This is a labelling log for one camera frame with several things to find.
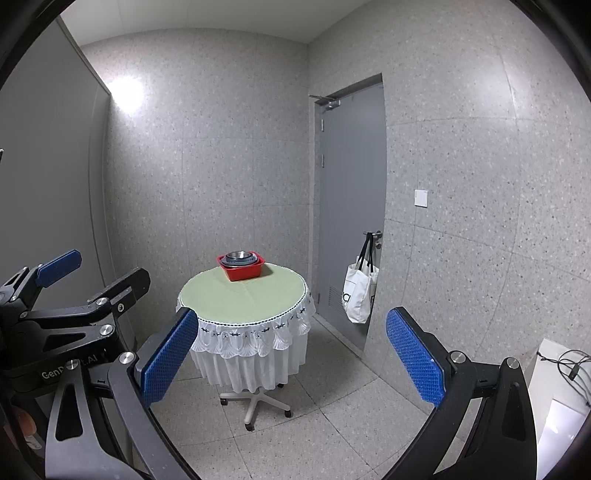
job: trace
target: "metal bowl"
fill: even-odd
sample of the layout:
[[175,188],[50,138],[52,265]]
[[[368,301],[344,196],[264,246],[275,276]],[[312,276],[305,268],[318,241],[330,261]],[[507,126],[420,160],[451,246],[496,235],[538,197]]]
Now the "metal bowl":
[[230,252],[226,254],[226,259],[228,260],[242,260],[246,258],[252,257],[253,254],[251,252],[247,252],[246,250],[237,250],[235,252]]
[[[231,254],[241,254],[243,252],[231,252]],[[229,257],[230,254],[226,255],[222,258],[221,262],[224,267],[235,268],[235,267],[247,267],[248,265],[255,264],[258,262],[258,257],[253,255],[250,252],[248,253],[247,257],[237,258],[237,257]]]

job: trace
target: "tiled floor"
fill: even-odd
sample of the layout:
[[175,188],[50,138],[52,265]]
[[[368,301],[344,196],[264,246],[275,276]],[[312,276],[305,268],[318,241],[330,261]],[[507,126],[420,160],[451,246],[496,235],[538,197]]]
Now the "tiled floor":
[[[193,469],[209,479],[378,480],[420,430],[427,415],[391,388],[314,320],[306,364],[269,394],[293,417],[259,404],[247,432],[244,400],[222,407],[190,358],[165,398],[152,405],[170,439]],[[463,442],[455,439],[442,466]]]

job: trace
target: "tote bag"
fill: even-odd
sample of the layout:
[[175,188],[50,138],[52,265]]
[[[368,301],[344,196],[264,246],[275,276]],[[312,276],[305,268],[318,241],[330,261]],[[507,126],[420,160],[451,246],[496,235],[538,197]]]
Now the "tote bag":
[[[367,322],[374,306],[379,269],[374,267],[374,236],[368,233],[357,261],[347,268],[341,303],[353,323]],[[368,260],[365,254],[369,246]]]

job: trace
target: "door vent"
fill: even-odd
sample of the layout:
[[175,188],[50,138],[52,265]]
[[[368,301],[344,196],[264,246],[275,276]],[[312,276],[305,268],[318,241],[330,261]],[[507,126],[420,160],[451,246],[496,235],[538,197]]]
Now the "door vent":
[[338,289],[329,285],[329,307],[335,309],[339,313],[344,313],[343,304],[340,302],[340,296],[343,293]]

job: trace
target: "round table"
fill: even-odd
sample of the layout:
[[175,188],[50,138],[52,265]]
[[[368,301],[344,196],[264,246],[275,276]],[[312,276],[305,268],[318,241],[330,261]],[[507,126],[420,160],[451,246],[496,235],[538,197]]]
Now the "round table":
[[[210,384],[231,385],[235,392],[221,394],[222,404],[227,398],[249,398],[250,417],[258,401],[288,415],[289,406],[265,391],[286,384],[306,361],[316,310],[302,276],[266,263],[260,277],[231,282],[221,267],[212,268],[185,284],[178,295],[181,307],[194,310],[199,319],[193,361]],[[252,429],[248,413],[245,424]]]

